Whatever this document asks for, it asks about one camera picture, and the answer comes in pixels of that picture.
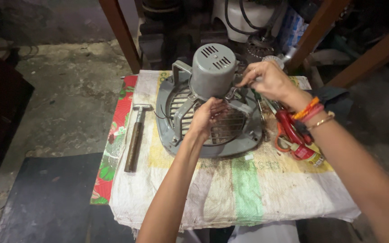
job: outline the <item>exhaust fan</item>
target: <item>exhaust fan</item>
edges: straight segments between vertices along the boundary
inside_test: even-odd
[[[181,61],[172,65],[173,76],[161,83],[156,106],[160,140],[168,152],[176,154],[195,109],[210,97],[224,99],[230,110],[211,128],[201,158],[245,152],[261,141],[261,114],[254,94],[250,89],[234,87],[237,68],[235,54],[221,44],[197,49],[193,67]]]

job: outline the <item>hand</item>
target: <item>hand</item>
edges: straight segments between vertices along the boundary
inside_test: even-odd
[[[222,119],[228,111],[229,107],[226,102],[223,102],[222,99],[211,97],[194,112],[193,120],[187,133],[197,134],[204,143],[210,137],[211,127],[218,120]]]
[[[237,87],[249,85],[268,99],[278,100],[296,111],[304,109],[311,101],[311,95],[296,87],[275,61],[251,63],[243,73]]]

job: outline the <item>dark rug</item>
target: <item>dark rug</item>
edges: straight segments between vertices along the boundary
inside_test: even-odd
[[[0,243],[134,242],[109,206],[89,205],[101,158],[26,158],[0,219]]]

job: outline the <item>green stripe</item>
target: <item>green stripe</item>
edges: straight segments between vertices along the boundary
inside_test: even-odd
[[[264,207],[255,161],[246,160],[245,156],[232,159],[232,183],[237,222],[244,225],[259,224]]]

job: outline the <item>hammer head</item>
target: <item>hammer head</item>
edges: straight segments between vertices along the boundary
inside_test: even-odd
[[[147,105],[147,104],[133,104],[133,110],[134,111],[150,111],[153,109],[152,105]]]

